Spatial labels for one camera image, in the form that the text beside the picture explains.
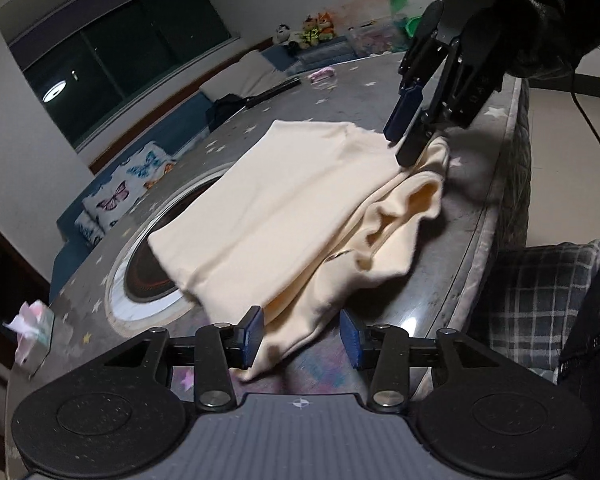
black cable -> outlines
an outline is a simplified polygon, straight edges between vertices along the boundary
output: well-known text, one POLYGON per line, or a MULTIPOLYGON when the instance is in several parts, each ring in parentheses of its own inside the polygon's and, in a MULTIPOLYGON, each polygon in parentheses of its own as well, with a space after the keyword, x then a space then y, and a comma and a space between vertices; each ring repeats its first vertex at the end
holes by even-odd
POLYGON ((576 81, 576 73, 575 73, 575 70, 574 70, 573 74, 571 75, 571 99, 573 99, 573 102, 576 105, 576 108, 581 113, 581 115, 584 118, 584 120, 587 121, 587 124, 589 125, 589 128, 591 129, 593 135, 596 137, 596 140, 598 141, 598 144, 600 145, 600 136, 598 135, 598 132, 596 131, 595 127, 593 126, 593 124, 589 120, 589 117, 587 116, 587 113, 584 111, 584 109, 582 108, 582 106, 578 102, 578 98, 576 97, 575 81, 576 81))

plaid blanket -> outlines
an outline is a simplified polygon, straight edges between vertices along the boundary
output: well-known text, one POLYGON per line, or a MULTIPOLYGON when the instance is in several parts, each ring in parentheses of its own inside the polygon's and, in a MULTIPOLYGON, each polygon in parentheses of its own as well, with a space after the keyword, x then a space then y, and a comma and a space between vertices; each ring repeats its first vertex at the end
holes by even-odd
POLYGON ((527 368, 552 375, 599 268, 600 240, 500 252, 469 335, 527 368))

window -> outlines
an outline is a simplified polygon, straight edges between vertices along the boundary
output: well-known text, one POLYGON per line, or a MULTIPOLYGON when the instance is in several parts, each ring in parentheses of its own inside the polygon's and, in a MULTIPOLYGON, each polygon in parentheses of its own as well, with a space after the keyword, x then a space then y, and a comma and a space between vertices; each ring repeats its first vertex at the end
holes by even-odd
POLYGON ((165 75, 230 37, 209 0, 132 0, 53 47, 24 75, 77 148, 165 75))

blue gripper pad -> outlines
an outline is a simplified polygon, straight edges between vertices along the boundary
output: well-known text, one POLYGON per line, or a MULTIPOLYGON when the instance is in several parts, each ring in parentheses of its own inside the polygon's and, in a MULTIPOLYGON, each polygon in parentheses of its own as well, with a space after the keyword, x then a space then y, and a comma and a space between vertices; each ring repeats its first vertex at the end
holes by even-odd
POLYGON ((242 347, 242 358, 246 367, 251 367, 256 359, 258 348, 262 343, 264 334, 264 313, 262 309, 251 320, 249 325, 244 329, 244 346, 242 347))
POLYGON ((344 309, 340 311, 340 339, 342 339, 342 345, 347 353, 347 357, 349 357, 351 366, 359 370, 362 364, 360 332, 344 309))
POLYGON ((422 88, 420 85, 414 85, 400 92, 398 104, 395 105, 383 131, 384 138, 389 142, 398 142, 406 133, 422 102, 422 88))

tissue box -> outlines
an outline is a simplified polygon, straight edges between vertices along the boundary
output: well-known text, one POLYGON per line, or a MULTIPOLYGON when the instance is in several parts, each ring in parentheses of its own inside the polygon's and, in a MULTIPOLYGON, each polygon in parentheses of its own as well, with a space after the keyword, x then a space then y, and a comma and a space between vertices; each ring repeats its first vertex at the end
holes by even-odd
POLYGON ((24 361, 20 365, 23 370, 26 370, 31 375, 38 371, 42 361, 51 350, 51 333, 54 327, 54 320, 56 315, 53 311, 45 306, 40 317, 39 328, 40 334, 32 340, 30 343, 29 354, 24 358, 24 361))
POLYGON ((18 348, 15 361, 31 375, 36 373, 42 361, 51 349, 51 335, 54 328, 55 314, 41 301, 31 306, 27 303, 20 308, 8 328, 18 332, 18 348))

